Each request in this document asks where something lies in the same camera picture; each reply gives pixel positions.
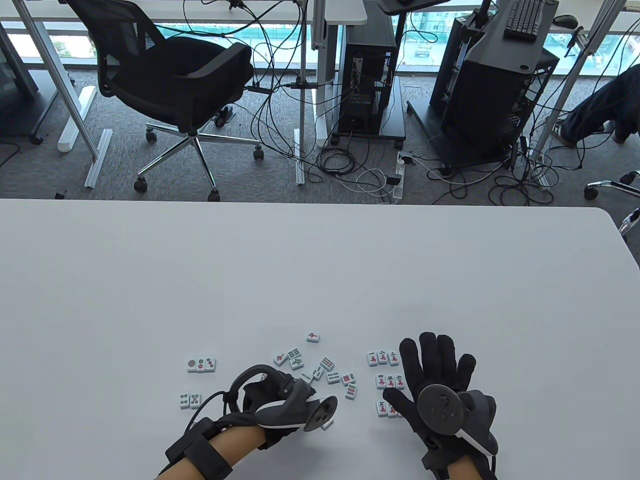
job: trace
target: office chair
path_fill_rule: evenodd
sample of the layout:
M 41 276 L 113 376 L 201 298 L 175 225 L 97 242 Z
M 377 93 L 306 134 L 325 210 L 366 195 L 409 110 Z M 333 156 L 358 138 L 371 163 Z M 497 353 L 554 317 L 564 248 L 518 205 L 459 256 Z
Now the office chair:
M 154 130 L 183 137 L 138 171 L 137 192 L 147 191 L 145 173 L 191 145 L 211 183 L 208 201 L 219 202 L 201 141 L 255 145 L 253 158 L 264 158 L 257 140 L 202 132 L 222 107 L 242 97 L 244 84 L 253 76 L 248 46 L 233 44 L 225 49 L 196 38 L 165 38 L 138 5 L 125 0 L 67 3 L 95 45 L 101 94 L 115 95 L 134 110 L 175 126 L 147 123 L 147 141 L 157 139 Z
M 602 180 L 600 182 L 590 183 L 584 188 L 584 198 L 586 200 L 595 200 L 598 196 L 598 188 L 613 188 L 636 198 L 640 198 L 640 190 L 631 186 L 631 183 L 633 183 L 639 175 L 640 170 L 634 170 L 626 175 L 622 175 L 619 182 L 614 182 L 613 180 Z M 640 207 L 632 211 L 620 224 L 620 228 L 618 230 L 625 242 L 628 241 L 627 234 L 635 227 L 638 220 L 640 220 Z

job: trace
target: carpet floor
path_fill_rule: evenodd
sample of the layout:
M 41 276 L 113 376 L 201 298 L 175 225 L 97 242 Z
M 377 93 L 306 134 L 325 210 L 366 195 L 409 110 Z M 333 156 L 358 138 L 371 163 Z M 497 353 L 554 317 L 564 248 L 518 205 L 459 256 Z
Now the carpet floor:
M 72 72 L 76 80 L 76 89 L 95 84 L 95 72 Z M 424 133 L 415 120 L 406 116 L 406 101 L 416 97 L 431 95 L 435 77 L 403 76 L 403 109 L 406 120 L 407 139 L 404 150 L 425 158 L 434 158 L 428 149 Z M 547 87 L 552 92 L 559 80 L 553 79 Z M 595 86 L 595 80 L 580 79 L 575 85 L 567 103 L 571 108 L 589 96 Z M 209 132 L 218 132 L 231 136 L 251 136 L 250 123 L 252 114 L 264 101 L 258 93 L 246 93 L 238 102 L 246 108 L 235 108 L 236 115 L 231 122 L 218 130 L 208 127 Z M 278 92 L 274 96 L 273 118 L 279 130 L 285 136 L 293 136 L 293 129 L 298 124 L 299 104 L 295 98 Z M 102 129 L 111 128 L 113 138 L 100 173 L 95 189 L 83 187 L 89 169 L 90 155 L 82 139 L 76 141 L 73 150 L 61 154 L 56 143 L 68 115 L 60 98 L 47 114 L 40 133 L 45 137 L 41 145 L 35 146 L 27 140 L 18 140 L 22 147 L 20 152 L 0 169 L 0 198 L 53 198 L 56 192 L 63 193 L 65 198 L 90 200 L 162 200 L 162 201 L 205 201 L 209 194 L 209 183 L 202 166 L 192 148 L 186 148 L 175 157 L 167 160 L 146 175 L 148 191 L 144 195 L 133 190 L 136 170 L 148 163 L 156 155 L 172 146 L 177 137 L 158 132 L 155 143 L 145 140 L 145 121 L 148 119 L 133 111 L 118 99 L 104 98 L 97 94 L 87 115 L 87 125 L 94 140 L 99 139 Z M 306 112 L 307 134 L 305 141 L 312 145 L 315 140 L 313 129 L 313 111 L 309 106 Z M 587 146 L 597 145 L 603 136 L 587 139 Z M 348 139 L 342 139 L 340 146 L 346 147 Z M 203 144 L 204 154 L 216 177 L 218 188 L 224 202 L 312 202 L 312 203 L 379 203 L 381 198 L 366 195 L 358 191 L 355 184 L 341 184 L 339 181 L 322 175 L 323 181 L 297 186 L 295 183 L 294 163 L 277 152 L 265 149 L 263 161 L 253 160 L 253 147 L 231 144 Z M 14 150 L 9 145 L 0 145 L 0 163 Z M 353 139 L 349 151 L 362 162 L 367 158 L 368 168 L 380 168 L 385 173 L 393 173 L 396 166 L 396 151 L 393 143 L 388 141 L 370 141 Z M 616 191 L 603 191 L 592 202 L 584 199 L 583 189 L 586 183 L 594 180 L 617 180 L 621 175 L 640 168 L 640 138 L 632 136 L 625 145 L 617 145 L 612 140 L 606 141 L 597 148 L 587 150 L 584 167 L 577 171 L 556 170 L 557 184 L 550 190 L 553 194 L 552 206 L 563 207 L 599 207 L 606 210 L 618 223 L 634 208 L 638 202 L 629 196 Z M 578 165 L 576 151 L 560 148 L 550 154 L 556 166 L 575 167 Z M 344 159 L 334 159 L 338 166 Z M 437 162 L 425 162 L 435 168 Z M 488 172 L 495 166 L 484 166 L 477 170 Z M 484 181 L 454 192 L 464 198 L 453 198 L 444 195 L 449 185 L 430 180 L 429 172 L 421 165 L 407 167 L 404 184 L 404 204 L 432 204 L 438 200 L 440 204 L 491 205 L 490 190 L 496 185 L 495 178 L 505 175 L 499 170 Z M 466 172 L 464 180 L 461 175 L 451 179 L 455 182 L 473 182 L 485 177 L 487 173 Z M 345 177 L 354 181 L 356 175 Z M 363 182 L 375 183 L 370 174 L 364 175 Z M 556 182 L 556 175 L 549 173 L 549 180 Z M 500 192 L 494 189 L 492 198 L 500 202 Z M 551 197 L 536 188 L 530 189 L 530 196 L 546 202 Z M 525 198 L 515 190 L 507 190 L 501 201 L 506 205 L 523 205 Z M 640 260 L 640 229 L 632 231 L 628 237 L 629 248 L 636 260 Z

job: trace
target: chair wheel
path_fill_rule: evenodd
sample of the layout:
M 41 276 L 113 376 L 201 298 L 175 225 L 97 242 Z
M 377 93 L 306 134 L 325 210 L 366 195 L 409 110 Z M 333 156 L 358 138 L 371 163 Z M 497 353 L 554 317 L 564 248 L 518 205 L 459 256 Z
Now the chair wheel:
M 149 143 L 153 143 L 158 140 L 158 135 L 156 135 L 156 132 L 154 132 L 153 129 L 147 129 L 147 133 L 145 134 L 145 136 L 147 137 L 147 141 Z
M 622 175 L 622 177 L 620 177 L 620 183 L 624 183 L 625 185 L 631 185 L 635 179 L 636 179 L 636 173 L 629 172 L 626 175 Z
M 443 179 L 453 177 L 453 168 L 450 166 L 441 166 L 440 168 L 436 168 L 436 170 L 438 170 L 438 173 Z
M 598 190 L 595 188 L 584 188 L 584 199 L 585 200 L 595 200 L 598 197 Z
M 133 190 L 137 191 L 138 193 L 144 193 L 147 191 L 147 181 L 144 177 L 138 177 L 136 183 L 133 184 Z
M 211 189 L 209 196 L 207 197 L 208 202 L 219 202 L 220 201 L 220 192 L 217 188 Z
M 253 159 L 254 160 L 264 160 L 264 150 L 260 145 L 256 145 L 253 149 Z

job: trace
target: jeans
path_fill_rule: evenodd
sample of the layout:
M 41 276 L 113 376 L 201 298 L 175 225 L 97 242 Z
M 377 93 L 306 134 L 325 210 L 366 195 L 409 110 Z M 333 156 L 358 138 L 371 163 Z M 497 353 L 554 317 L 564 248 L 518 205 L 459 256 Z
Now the jeans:
M 561 135 L 578 143 L 608 120 L 616 123 L 616 137 L 626 140 L 638 132 L 640 120 L 640 65 L 629 68 L 578 105 L 561 127 Z

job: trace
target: computer mouse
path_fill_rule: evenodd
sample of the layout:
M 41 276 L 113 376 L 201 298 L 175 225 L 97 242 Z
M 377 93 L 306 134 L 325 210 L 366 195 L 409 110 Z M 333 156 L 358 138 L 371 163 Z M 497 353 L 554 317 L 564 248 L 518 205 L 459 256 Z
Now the computer mouse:
M 578 28 L 578 19 L 573 15 L 558 15 L 554 18 L 554 25 L 557 27 L 575 30 Z

